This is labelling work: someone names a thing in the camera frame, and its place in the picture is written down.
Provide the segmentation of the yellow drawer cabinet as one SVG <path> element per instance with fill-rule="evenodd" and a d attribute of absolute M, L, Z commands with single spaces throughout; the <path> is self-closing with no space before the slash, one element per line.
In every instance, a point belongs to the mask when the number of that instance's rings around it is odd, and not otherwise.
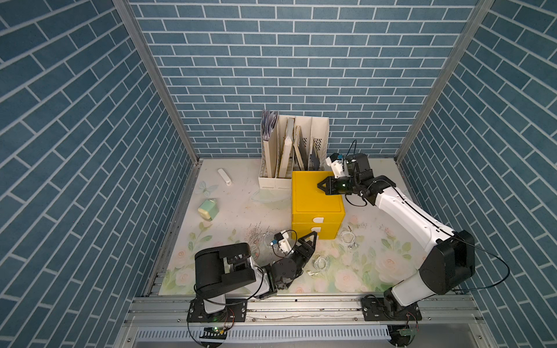
<path fill-rule="evenodd" d="M 294 171 L 292 174 L 292 230 L 299 238 L 316 232 L 319 239 L 337 237 L 345 218 L 342 196 L 326 195 L 318 184 L 332 172 Z"/>

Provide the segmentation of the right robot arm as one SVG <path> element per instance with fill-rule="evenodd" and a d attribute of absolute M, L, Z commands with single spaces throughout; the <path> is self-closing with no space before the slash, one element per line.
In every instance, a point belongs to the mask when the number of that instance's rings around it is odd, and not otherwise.
<path fill-rule="evenodd" d="M 397 220 L 423 247 L 425 261 L 412 276 L 384 292 L 384 308 L 400 312 L 434 295 L 444 295 L 475 274 L 474 237 L 434 219 L 398 190 L 385 175 L 374 175 L 363 153 L 325 159 L 333 175 L 317 187 L 326 195 L 352 195 Z"/>

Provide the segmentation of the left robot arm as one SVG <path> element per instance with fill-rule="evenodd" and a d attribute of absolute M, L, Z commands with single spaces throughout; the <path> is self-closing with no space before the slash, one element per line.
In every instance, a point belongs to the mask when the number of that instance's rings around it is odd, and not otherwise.
<path fill-rule="evenodd" d="M 194 257 L 195 299 L 213 315 L 251 299 L 274 296 L 303 275 L 318 240 L 314 231 L 302 237 L 292 229 L 276 233 L 269 246 L 278 260 L 263 267 L 245 242 L 203 249 Z"/>

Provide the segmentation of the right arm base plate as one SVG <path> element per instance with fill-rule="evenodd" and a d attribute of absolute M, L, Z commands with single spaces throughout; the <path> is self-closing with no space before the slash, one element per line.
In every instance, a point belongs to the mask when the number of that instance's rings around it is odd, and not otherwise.
<path fill-rule="evenodd" d="M 376 297 L 367 294 L 361 298 L 361 307 L 365 321 L 413 321 L 422 320 L 419 306 L 414 303 L 401 307 L 391 297 Z"/>

